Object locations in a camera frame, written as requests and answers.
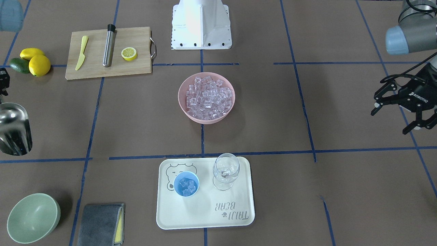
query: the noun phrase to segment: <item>cutting board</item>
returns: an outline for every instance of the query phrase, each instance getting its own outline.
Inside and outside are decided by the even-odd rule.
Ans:
[[[112,65],[104,67],[103,54],[108,30],[91,30],[73,32],[71,34],[70,51],[68,52],[67,80],[109,77],[129,74],[148,74],[152,72],[150,59],[150,27],[117,28],[115,35]],[[88,36],[85,48],[85,61],[79,70],[75,70],[79,59],[80,44],[83,36]],[[121,51],[126,47],[136,49],[138,57],[133,61],[126,61]]]

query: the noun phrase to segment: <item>blue cup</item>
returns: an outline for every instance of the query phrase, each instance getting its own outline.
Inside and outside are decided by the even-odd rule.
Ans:
[[[23,28],[23,8],[17,0],[0,0],[0,31],[19,32]]]
[[[194,186],[196,187],[196,190],[194,192],[192,192],[192,193],[189,193],[188,195],[184,194],[184,190],[186,190],[187,187],[182,187],[180,185],[180,181],[182,179],[191,179],[191,180],[193,180],[194,181]],[[181,195],[183,197],[190,197],[190,196],[196,194],[196,192],[199,190],[199,178],[193,172],[190,172],[190,171],[181,172],[174,179],[173,185],[174,185],[174,190],[176,191],[176,193],[178,193],[179,195]]]

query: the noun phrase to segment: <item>mint green bowl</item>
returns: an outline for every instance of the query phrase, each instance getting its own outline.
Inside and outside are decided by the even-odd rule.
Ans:
[[[51,196],[29,195],[19,201],[7,218],[7,233],[18,243],[36,242],[57,226],[61,209]]]

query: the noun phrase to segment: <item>white tray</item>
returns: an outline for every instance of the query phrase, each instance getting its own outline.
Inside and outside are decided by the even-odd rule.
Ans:
[[[225,191],[212,183],[216,158],[167,159],[159,169],[156,223],[164,230],[250,225],[255,219],[249,161],[237,157],[240,173]],[[199,188],[191,197],[174,191],[173,181],[182,171],[199,177]]]

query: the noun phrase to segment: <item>lemon slice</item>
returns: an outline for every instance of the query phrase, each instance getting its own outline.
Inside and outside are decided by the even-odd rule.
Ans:
[[[124,48],[121,51],[121,56],[126,61],[132,61],[132,60],[134,60],[137,57],[136,49],[132,48],[132,47]]]

